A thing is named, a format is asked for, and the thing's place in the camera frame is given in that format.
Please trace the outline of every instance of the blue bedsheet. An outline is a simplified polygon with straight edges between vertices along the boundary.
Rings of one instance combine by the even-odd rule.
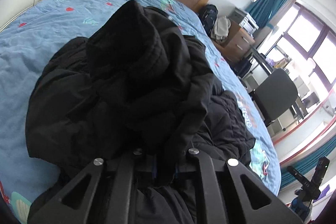
[[[50,58],[71,38],[90,37],[127,0],[43,0],[0,33],[0,181],[1,194],[25,223],[32,201],[58,178],[56,166],[28,156],[25,119],[29,96]],[[267,129],[248,93],[207,37],[198,17],[176,0],[137,0],[172,16],[181,32],[206,45],[211,69],[225,89],[232,90],[257,139],[251,168],[275,194],[280,167]]]

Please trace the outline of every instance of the black backpack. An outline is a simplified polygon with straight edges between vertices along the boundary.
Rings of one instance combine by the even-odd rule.
[[[207,33],[207,35],[210,37],[210,33],[213,29],[213,26],[215,24],[215,21],[217,19],[217,14],[218,14],[218,10],[216,8],[216,6],[212,5],[212,4],[208,4],[206,6],[203,6],[200,10],[199,10],[199,14],[198,17],[203,25],[203,28],[205,30],[205,32]]]

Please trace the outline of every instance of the desk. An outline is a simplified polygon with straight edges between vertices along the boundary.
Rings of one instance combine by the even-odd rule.
[[[257,51],[257,49],[253,46],[250,47],[253,58],[258,62],[258,64],[263,68],[267,75],[271,75],[274,71],[274,68],[266,61],[266,59]],[[295,102],[292,107],[290,108],[293,116],[297,114],[299,118],[304,119],[304,115],[302,114],[300,107],[297,102]]]

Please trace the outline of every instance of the white cloth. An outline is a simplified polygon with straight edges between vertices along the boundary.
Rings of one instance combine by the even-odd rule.
[[[211,38],[215,39],[219,44],[224,42],[229,34],[230,27],[231,21],[226,16],[217,18],[211,31]]]

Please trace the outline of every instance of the silver bolt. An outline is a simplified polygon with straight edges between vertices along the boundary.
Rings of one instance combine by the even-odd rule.
[[[104,163],[104,160],[102,158],[96,158],[93,161],[93,164],[96,165],[96,166],[102,165],[103,163]]]
[[[197,155],[200,151],[197,148],[189,148],[188,152],[191,155]]]
[[[237,166],[239,164],[239,162],[236,159],[228,159],[227,164],[230,165],[230,166]]]
[[[133,154],[135,156],[141,156],[142,155],[142,149],[141,148],[137,148],[133,151]]]

